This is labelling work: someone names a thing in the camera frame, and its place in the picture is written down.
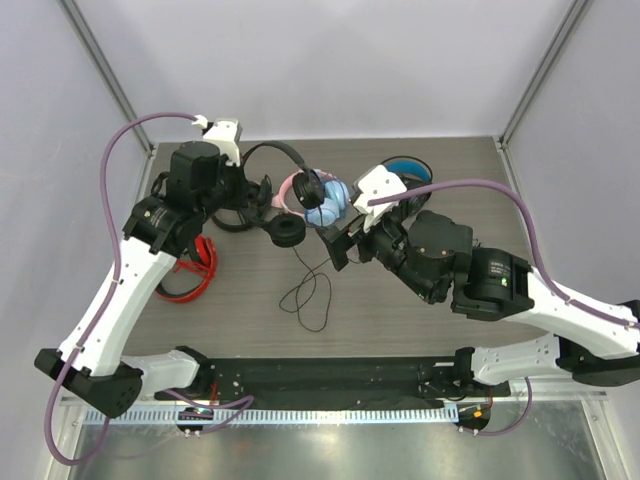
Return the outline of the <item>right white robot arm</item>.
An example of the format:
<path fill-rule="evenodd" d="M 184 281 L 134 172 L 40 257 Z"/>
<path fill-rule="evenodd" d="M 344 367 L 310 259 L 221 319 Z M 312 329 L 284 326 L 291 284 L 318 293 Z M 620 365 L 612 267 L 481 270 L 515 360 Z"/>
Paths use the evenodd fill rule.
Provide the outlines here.
<path fill-rule="evenodd" d="M 526 324 L 544 333 L 502 347 L 457 350 L 450 375 L 458 393 L 470 396 L 485 385 L 560 372 L 596 387 L 638 381 L 638 302 L 611 305 L 578 293 L 563 300 L 526 260 L 474 246 L 469 226 L 429 210 L 409 227 L 402 221 L 394 208 L 370 228 L 357 216 L 320 237 L 336 270 L 356 248 L 361 262 L 379 261 L 429 304 L 449 301 L 454 313 L 468 319 Z"/>

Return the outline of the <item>black wired on-ear headphones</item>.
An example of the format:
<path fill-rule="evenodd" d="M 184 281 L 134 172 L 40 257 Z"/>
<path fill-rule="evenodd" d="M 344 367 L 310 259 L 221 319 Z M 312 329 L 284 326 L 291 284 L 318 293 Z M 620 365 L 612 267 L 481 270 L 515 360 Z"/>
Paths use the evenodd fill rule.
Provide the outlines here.
<path fill-rule="evenodd" d="M 313 169 L 308 166 L 302 155 L 292 146 L 281 141 L 263 141 L 249 148 L 244 154 L 244 161 L 248 161 L 252 154 L 260 148 L 271 148 L 283 153 L 297 167 L 296 175 L 293 179 L 293 188 L 289 191 L 285 200 L 286 205 L 298 212 L 304 209 L 312 209 L 319 207 L 325 198 L 324 188 L 322 187 L 320 178 Z M 328 227 L 314 228 L 309 227 L 302 218 L 282 210 L 269 221 L 263 221 L 260 225 L 269 234 L 272 243 L 280 248 L 291 249 L 295 251 L 297 246 L 302 243 L 306 237 L 306 231 L 310 228 L 323 231 Z M 294 314 L 298 324 L 310 333 L 320 333 L 326 329 L 329 321 L 329 313 L 333 300 L 333 285 L 329 276 L 321 270 L 322 264 L 315 267 L 310 266 L 303 261 L 301 265 L 305 268 L 305 274 L 301 281 L 283 297 L 281 297 L 278 307 L 282 311 Z M 318 288 L 318 281 L 324 280 L 327 285 L 327 303 L 324 311 L 324 320 L 318 327 L 311 327 L 302 319 L 301 310 L 307 306 Z"/>

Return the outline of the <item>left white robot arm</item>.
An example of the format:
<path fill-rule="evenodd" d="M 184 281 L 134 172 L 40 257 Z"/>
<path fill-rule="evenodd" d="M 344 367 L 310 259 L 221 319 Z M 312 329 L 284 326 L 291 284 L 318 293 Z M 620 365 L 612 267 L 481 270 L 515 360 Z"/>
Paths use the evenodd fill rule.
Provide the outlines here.
<path fill-rule="evenodd" d="M 164 276 L 215 212 L 246 201 L 248 186 L 236 141 L 190 141 L 176 149 L 168 173 L 134 205 L 112 272 L 82 320 L 59 347 L 38 353 L 36 368 L 110 419 L 167 389 L 205 397 L 213 369 L 203 354 L 185 346 L 142 357 L 123 350 Z"/>

